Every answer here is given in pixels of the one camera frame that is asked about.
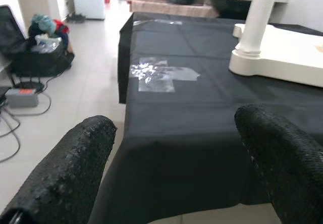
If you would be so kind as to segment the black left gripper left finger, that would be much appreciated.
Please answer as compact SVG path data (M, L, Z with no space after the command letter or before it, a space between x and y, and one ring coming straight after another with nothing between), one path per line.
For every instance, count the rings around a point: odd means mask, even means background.
M88 223L116 131L105 116L69 130L27 177L1 223Z

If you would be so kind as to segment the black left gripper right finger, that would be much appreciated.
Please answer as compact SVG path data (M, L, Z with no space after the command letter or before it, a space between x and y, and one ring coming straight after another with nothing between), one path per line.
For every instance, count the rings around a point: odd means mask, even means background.
M238 108L234 120L281 223L322 223L322 146L258 105Z

